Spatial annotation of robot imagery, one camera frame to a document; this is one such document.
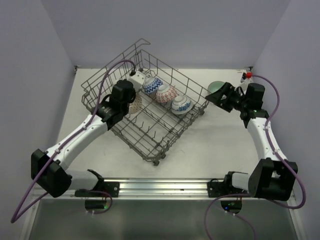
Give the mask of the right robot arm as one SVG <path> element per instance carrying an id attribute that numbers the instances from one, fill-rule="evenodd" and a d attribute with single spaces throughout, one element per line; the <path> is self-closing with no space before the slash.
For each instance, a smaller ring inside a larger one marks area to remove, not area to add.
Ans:
<path id="1" fill-rule="evenodd" d="M 214 81 L 209 85 L 208 92 L 207 101 L 227 112 L 240 112 L 240 119 L 258 155 L 258 163 L 252 173 L 230 171 L 222 183 L 213 183 L 211 187 L 219 187 L 231 197 L 244 191 L 254 198 L 287 201 L 293 190 L 298 166 L 287 160 L 275 140 L 269 114 L 262 108 L 265 87 L 249 83 L 243 92 L 241 87 L 234 87 L 229 82 Z"/>

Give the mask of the pale green bowl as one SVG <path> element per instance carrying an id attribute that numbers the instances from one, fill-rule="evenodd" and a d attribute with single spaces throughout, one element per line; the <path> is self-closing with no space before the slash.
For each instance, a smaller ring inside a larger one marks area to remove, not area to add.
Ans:
<path id="1" fill-rule="evenodd" d="M 209 94 L 213 94 L 218 90 L 220 90 L 224 84 L 225 84 L 224 81 L 220 81 L 220 80 L 213 81 L 208 85 L 207 91 Z"/>

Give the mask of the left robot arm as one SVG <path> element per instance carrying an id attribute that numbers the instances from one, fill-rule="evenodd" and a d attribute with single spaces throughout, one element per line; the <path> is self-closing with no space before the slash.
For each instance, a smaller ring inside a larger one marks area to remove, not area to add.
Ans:
<path id="1" fill-rule="evenodd" d="M 120 122 L 129 112 L 136 91 L 132 82 L 118 80 L 91 114 L 72 133 L 46 151 L 31 155 L 31 178 L 52 197 L 68 190 L 87 190 L 92 196 L 103 193 L 103 178 L 94 170 L 71 171 L 69 166 L 96 138 Z"/>

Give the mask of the red dotted pattern bowl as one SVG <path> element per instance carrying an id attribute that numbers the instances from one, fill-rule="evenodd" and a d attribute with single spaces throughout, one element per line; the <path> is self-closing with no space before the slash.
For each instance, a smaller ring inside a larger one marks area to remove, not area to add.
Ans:
<path id="1" fill-rule="evenodd" d="M 128 114 L 129 115 L 136 114 L 141 109 L 141 107 L 142 107 L 142 97 L 140 94 L 137 93 L 133 103 L 129 104 Z"/>

